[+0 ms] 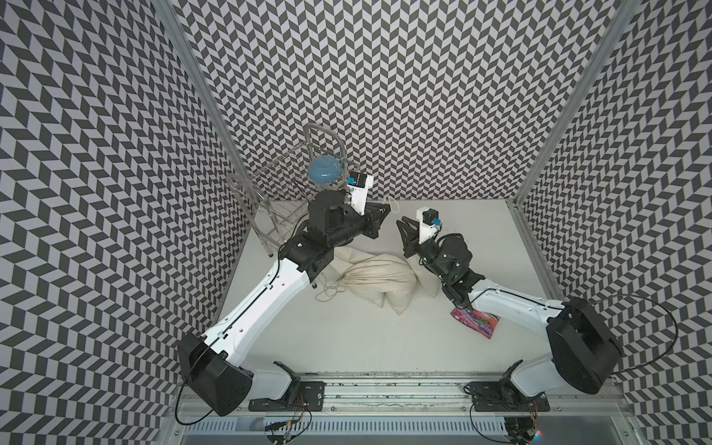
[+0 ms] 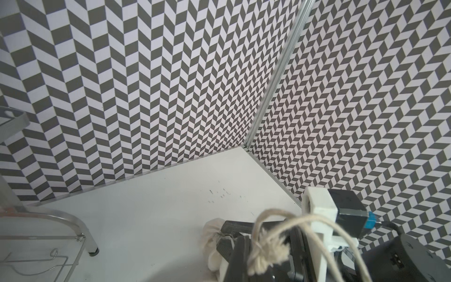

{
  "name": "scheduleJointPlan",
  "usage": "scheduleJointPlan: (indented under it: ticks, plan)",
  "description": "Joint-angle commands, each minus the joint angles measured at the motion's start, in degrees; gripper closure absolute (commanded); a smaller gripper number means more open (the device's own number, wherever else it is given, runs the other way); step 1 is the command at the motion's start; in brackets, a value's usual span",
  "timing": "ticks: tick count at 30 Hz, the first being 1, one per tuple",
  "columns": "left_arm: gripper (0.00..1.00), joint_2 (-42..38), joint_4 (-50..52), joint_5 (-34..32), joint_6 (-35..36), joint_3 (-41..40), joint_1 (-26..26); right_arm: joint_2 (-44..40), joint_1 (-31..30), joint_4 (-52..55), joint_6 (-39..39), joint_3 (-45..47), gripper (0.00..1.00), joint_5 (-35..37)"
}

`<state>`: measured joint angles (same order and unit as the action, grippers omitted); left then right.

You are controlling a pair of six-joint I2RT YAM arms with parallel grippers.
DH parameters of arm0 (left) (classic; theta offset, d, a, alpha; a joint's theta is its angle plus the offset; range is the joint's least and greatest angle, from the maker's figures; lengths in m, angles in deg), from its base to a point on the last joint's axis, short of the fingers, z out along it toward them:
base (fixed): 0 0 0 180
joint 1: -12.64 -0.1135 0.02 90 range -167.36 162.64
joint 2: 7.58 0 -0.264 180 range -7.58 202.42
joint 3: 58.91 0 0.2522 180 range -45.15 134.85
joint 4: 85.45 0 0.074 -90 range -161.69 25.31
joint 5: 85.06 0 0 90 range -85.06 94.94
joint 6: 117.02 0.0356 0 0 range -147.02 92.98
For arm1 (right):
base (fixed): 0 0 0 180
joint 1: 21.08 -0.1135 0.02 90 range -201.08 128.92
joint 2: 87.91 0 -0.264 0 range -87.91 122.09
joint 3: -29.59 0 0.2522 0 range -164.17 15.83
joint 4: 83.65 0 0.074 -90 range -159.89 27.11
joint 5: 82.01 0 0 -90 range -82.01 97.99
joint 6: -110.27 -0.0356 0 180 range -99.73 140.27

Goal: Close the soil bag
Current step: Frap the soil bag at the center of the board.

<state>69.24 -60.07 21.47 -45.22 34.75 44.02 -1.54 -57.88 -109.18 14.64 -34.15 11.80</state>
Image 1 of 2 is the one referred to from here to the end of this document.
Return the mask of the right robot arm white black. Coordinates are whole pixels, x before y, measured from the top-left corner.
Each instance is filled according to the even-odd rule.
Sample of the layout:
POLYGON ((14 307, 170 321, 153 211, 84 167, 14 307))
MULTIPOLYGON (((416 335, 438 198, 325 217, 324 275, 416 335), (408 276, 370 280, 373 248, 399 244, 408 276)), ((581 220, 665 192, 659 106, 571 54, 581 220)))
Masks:
POLYGON ((596 394, 613 375, 623 348, 604 317, 587 300, 545 300, 502 287, 470 269, 473 258, 459 233, 441 235, 434 209, 419 220, 397 222, 406 257, 417 257, 439 278, 444 295, 459 310, 490 313, 546 339, 542 356, 513 363, 498 382, 508 403, 569 387, 596 394))

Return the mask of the cream cloth bag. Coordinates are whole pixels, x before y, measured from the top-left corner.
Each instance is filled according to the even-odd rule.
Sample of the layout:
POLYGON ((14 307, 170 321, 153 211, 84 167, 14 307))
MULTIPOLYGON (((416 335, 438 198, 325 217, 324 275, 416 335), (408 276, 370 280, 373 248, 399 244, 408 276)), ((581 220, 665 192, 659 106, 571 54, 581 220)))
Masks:
POLYGON ((376 285, 382 278, 381 264, 376 255, 356 248, 335 248, 330 267, 335 272, 335 283, 341 287, 376 285))

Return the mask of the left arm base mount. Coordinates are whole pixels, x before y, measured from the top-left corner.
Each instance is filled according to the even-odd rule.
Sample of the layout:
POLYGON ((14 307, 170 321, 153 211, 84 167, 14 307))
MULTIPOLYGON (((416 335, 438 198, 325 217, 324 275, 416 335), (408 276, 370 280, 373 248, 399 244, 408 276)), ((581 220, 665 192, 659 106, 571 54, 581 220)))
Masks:
POLYGON ((304 380, 282 362, 274 361, 254 372, 248 394, 251 412, 287 412, 309 409, 322 412, 326 382, 304 380))

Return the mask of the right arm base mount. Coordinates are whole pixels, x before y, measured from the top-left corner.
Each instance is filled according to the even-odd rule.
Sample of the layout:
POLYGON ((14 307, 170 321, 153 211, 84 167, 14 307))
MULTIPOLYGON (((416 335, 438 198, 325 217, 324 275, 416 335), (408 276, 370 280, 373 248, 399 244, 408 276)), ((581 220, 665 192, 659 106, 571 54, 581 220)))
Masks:
POLYGON ((511 365, 497 381, 471 381, 464 385, 476 412, 493 413, 547 413, 550 403, 542 392, 536 396, 526 396, 511 381, 515 369, 523 363, 519 360, 511 365))

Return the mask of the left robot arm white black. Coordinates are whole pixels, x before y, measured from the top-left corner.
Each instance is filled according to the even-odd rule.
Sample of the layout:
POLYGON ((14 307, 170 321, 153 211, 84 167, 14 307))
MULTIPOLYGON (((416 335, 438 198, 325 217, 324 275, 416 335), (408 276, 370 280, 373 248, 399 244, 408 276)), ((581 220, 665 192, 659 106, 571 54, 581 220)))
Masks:
POLYGON ((377 238, 390 212, 388 204, 350 204, 342 191, 319 192, 250 294, 205 333, 187 334, 179 342, 182 385, 220 416, 233 413, 245 400, 294 406, 300 377, 281 362, 265 368, 246 365, 248 353, 276 315, 333 261, 337 247, 359 235, 377 238))

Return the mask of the cream drawstring soil bag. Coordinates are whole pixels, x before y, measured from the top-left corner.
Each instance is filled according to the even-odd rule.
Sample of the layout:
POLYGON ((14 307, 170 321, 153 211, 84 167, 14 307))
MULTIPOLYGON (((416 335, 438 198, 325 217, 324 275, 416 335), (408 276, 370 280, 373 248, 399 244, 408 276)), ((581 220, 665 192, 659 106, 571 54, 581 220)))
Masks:
POLYGON ((319 302, 350 292, 379 308, 389 304, 397 315, 403 314, 416 296, 435 298, 441 294, 438 278, 416 259, 348 247, 335 249, 333 261, 320 278, 323 290, 316 295, 319 302))

